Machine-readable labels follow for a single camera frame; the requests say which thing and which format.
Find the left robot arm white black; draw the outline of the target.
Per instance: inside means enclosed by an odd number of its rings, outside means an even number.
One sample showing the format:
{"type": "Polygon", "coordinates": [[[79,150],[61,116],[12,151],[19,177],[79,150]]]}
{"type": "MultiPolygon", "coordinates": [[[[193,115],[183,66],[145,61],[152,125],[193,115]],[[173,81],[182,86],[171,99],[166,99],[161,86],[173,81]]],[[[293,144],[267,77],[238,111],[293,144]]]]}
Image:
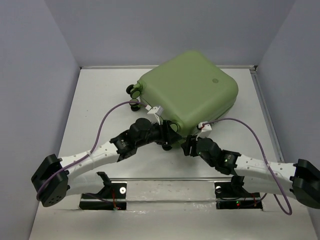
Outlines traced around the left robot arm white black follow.
{"type": "Polygon", "coordinates": [[[169,120],[152,123],[139,118],[129,129],[93,150],[61,158],[48,155],[31,177],[37,200],[43,207],[51,207],[71,194],[74,190],[72,182],[86,172],[128,159],[137,153],[138,148],[148,144],[172,146],[182,139],[172,125],[169,120]]]}

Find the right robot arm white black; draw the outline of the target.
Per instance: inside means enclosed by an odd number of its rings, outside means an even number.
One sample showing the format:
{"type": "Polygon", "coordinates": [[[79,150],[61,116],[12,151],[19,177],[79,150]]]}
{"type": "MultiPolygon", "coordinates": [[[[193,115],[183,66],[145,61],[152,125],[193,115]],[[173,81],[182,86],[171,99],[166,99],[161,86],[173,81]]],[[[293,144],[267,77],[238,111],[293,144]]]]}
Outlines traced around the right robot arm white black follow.
{"type": "Polygon", "coordinates": [[[265,163],[239,152],[223,150],[211,138],[188,136],[181,144],[185,156],[200,157],[223,175],[231,175],[235,196],[263,192],[285,194],[313,209],[320,207],[320,171],[305,159],[296,163],[265,163]]]}

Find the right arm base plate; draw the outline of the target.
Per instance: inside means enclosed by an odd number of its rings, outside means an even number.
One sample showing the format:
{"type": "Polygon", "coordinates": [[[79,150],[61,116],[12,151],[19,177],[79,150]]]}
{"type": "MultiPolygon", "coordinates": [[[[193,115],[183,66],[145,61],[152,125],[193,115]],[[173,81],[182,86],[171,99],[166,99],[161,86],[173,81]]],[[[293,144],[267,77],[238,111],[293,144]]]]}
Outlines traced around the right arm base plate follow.
{"type": "Polygon", "coordinates": [[[263,209],[260,193],[248,193],[245,190],[236,191],[230,182],[216,182],[214,193],[217,210],[263,209]]]}

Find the green suitcase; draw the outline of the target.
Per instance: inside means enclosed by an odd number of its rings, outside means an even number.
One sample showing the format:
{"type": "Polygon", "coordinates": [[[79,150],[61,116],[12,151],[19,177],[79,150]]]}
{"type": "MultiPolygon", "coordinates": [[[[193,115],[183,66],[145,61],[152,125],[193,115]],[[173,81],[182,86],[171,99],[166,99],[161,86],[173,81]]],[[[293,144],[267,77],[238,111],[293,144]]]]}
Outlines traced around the green suitcase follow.
{"type": "Polygon", "coordinates": [[[160,106],[162,120],[169,120],[182,139],[165,149],[176,148],[188,135],[199,132],[202,122],[217,120],[234,105],[237,82],[201,52],[186,51],[148,71],[126,88],[132,99],[160,106]]]}

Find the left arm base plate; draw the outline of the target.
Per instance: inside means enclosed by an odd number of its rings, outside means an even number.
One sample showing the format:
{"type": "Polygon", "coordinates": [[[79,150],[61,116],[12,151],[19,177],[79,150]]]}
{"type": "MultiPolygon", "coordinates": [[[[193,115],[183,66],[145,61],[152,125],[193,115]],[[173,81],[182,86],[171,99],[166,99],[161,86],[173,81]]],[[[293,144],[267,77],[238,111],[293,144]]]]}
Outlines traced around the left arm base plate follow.
{"type": "Polygon", "coordinates": [[[112,181],[109,189],[93,194],[82,194],[79,208],[88,211],[125,211],[127,209],[127,182],[112,181]]]}

